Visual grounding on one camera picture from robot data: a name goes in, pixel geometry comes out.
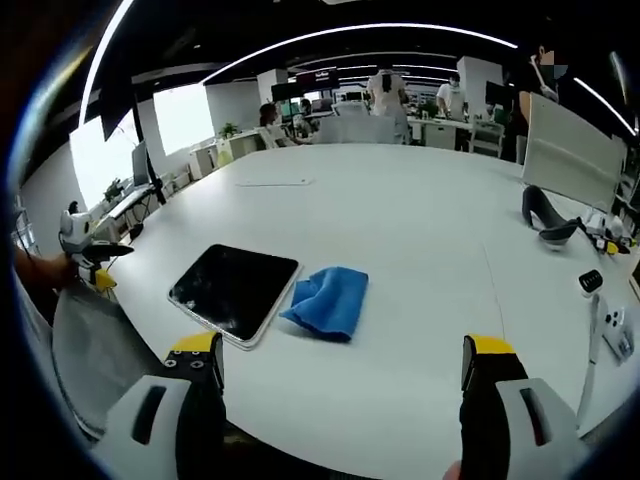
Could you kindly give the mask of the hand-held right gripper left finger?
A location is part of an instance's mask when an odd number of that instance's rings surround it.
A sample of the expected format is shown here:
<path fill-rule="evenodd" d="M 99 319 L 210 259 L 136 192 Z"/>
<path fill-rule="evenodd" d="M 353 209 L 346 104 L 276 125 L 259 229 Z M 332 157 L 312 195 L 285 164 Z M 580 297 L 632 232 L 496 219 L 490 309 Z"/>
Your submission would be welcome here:
<path fill-rule="evenodd" d="M 178 341 L 158 375 L 141 377 L 109 410 L 102 466 L 111 479 L 206 479 L 223 451 L 223 341 Z"/>

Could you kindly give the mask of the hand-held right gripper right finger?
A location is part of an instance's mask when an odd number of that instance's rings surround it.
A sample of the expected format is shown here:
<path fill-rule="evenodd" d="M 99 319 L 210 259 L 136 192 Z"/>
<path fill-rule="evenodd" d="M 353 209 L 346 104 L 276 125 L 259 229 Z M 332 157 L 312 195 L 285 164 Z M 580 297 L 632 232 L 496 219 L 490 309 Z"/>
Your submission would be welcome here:
<path fill-rule="evenodd" d="M 462 479 L 567 479 L 586 458 L 574 411 L 506 341 L 464 337 L 461 392 Z"/>

